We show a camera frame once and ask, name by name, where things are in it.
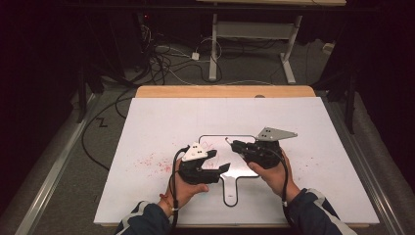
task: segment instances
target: dark background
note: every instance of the dark background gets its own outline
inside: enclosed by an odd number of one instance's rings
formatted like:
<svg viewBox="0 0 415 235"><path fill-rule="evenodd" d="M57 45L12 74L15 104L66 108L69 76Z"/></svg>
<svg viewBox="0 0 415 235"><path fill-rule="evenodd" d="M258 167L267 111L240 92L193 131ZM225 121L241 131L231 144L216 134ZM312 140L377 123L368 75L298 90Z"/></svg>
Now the dark background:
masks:
<svg viewBox="0 0 415 235"><path fill-rule="evenodd" d="M140 55L140 38L130 13L85 17L59 7L58 3L1 1L0 212L8 206L31 167L68 118L79 68L89 70L92 63L123 76L124 68L139 65L143 60L135 56ZM376 7L379 11L353 16L347 23L344 15L304 16L298 42L305 44L316 38L337 41L321 77L330 81L323 88L346 91L347 73L342 79L333 79L333 74L344 67L357 70L357 91L395 163L414 189L415 178L410 173L414 167L412 133L415 130L413 4L403 0L347 1L347 6ZM186 18L177 13L149 16L152 31L189 46L197 46L201 36L208 36L210 31L209 14ZM247 19L238 14L228 17ZM275 21L271 16L255 20ZM97 41L97 38L108 39ZM92 80L87 82L94 86L98 74L90 74L88 79Z"/></svg>

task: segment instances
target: person's right hand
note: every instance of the person's right hand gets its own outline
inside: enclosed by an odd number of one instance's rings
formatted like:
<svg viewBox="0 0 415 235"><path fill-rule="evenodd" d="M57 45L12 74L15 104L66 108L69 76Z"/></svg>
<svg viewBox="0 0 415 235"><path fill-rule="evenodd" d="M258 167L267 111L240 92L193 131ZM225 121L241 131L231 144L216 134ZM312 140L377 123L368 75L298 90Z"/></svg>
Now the person's right hand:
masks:
<svg viewBox="0 0 415 235"><path fill-rule="evenodd" d="M289 203L300 192L300 189L296 183L294 183L290 161L288 160L284 151L282 151L282 153L289 173L287 183L287 202ZM282 163L279 163L277 166L269 169L264 169L259 164L254 162L248 163L248 166L251 170L261 176L261 178L268 184L268 186L276 195L280 197L282 196L285 180L285 170Z"/></svg>

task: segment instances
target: gray carpet floor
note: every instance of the gray carpet floor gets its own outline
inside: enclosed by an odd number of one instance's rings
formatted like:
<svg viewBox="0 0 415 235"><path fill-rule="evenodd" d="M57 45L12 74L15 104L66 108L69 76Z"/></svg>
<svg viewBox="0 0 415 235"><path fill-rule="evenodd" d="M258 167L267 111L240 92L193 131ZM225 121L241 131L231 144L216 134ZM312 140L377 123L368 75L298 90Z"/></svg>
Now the gray carpet floor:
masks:
<svg viewBox="0 0 415 235"><path fill-rule="evenodd" d="M278 54L284 52L286 44L281 41L277 41L272 45L266 44L266 46L264 46L265 41L249 43L251 44L246 44L247 46L242 54L243 49L238 46L238 43L224 42L222 56L218 62L221 79L217 84L287 85L278 58ZM290 63L298 85L311 84L319 79L329 59L329 56L321 51L323 45L324 43L321 41L315 41L307 45L295 46ZM194 49L179 44L169 46L171 47L169 53L181 55L180 57L177 55L167 56L172 65L187 61L187 58L182 57L183 54L190 56L194 51ZM167 47L167 45L166 47L160 47L158 51L165 52L168 49ZM208 60L207 54L202 55L202 60ZM171 72L165 77L164 83L167 85L209 84L203 81L201 77L202 71L203 78L208 78L207 63L186 63L170 67L170 70L174 73ZM126 73L128 77L133 77L136 74L134 70L126 70ZM161 85L160 75L158 79L159 81L156 84ZM150 80L151 78L148 75L141 81L149 81L147 84L155 85ZM103 83L105 84L105 91L102 95L97 95L94 99L95 105L89 107L90 117L102 111L125 91L124 87L114 84L107 77L103 77ZM132 97L134 94L135 90L129 90L123 97ZM316 94L325 101L325 92L317 92ZM415 230L414 194L393 163L376 127L371 122L370 117L367 116L364 104L358 94L356 94L353 118L354 135L347 133L344 130L344 124L337 118L344 110L344 102L329 103L325 101L325 105L350 158L355 152L354 147L350 145L350 139L352 139L358 143L361 154L369 163L384 196L390 203L389 207L396 220L396 224L393 226L399 228L395 230L395 234L411 234L411 231ZM129 101L119 103L118 107L120 113L126 116ZM68 144L69 138L78 126L76 123L77 114L78 109L75 108L33 167L13 202L0 218L0 234L16 233L57 156ZM104 111L99 115L99 118L104 119L104 125L107 127L100 127L100 120L93 120L85 132L85 146L94 158L103 165L110 167L123 128L124 118L115 111L115 107L110 107ZM33 234L113 234L115 231L113 227L103 227L93 223L107 176L108 172L106 170L87 158L80 139L78 139L69 153L69 161L66 164L65 171L49 199L47 207L41 211L42 214L37 225L33 228ZM391 226L385 222L387 218L379 209L379 202L375 197L372 197L373 192L369 188L367 190L381 223L354 230L357 234L393 234ZM256 233L289 234L290 232L285 229L182 229L177 231L177 234Z"/></svg>

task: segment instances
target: white desk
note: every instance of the white desk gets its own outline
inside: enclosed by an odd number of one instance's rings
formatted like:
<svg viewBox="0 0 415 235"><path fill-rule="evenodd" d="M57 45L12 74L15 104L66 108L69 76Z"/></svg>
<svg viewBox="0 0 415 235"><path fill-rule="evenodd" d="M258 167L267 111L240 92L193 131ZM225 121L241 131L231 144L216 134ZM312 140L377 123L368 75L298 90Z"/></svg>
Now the white desk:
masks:
<svg viewBox="0 0 415 235"><path fill-rule="evenodd" d="M244 90L235 86L195 88L224 94ZM175 97L177 93L169 94L167 97ZM299 134L280 141L299 187L325 194L349 225L379 223L324 105L316 97L134 99L94 222L116 225L139 201L156 201L166 188L175 153L201 135L256 135L264 126ZM239 202L233 208L223 203L220 182L210 184L209 189L180 211L179 226L286 225L281 200L260 178L238 180Z"/></svg>
<svg viewBox="0 0 415 235"><path fill-rule="evenodd" d="M202 2L218 3L248 3L248 4L270 4L270 5L318 5L324 7L344 6L346 0L198 0ZM289 84L296 84L293 70L290 66L290 55L296 42L297 33L300 29L302 16L296 16L294 23L241 23L220 22L217 14L213 14L212 21L212 43L209 66L209 80L216 80L217 66L217 37L245 37L264 39L288 39L285 53L280 54L280 60Z"/></svg>

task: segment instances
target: forearm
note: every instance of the forearm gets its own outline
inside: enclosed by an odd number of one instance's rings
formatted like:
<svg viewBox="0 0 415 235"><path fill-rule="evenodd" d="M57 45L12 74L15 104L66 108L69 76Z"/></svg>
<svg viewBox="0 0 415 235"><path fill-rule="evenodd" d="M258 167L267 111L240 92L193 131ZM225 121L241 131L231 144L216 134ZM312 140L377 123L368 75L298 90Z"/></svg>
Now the forearm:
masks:
<svg viewBox="0 0 415 235"><path fill-rule="evenodd" d="M301 234L355 234L316 190L302 189L289 204L289 216Z"/></svg>
<svg viewBox="0 0 415 235"><path fill-rule="evenodd" d="M141 202L121 221L115 234L162 235L167 234L169 228L168 218L159 205Z"/></svg>

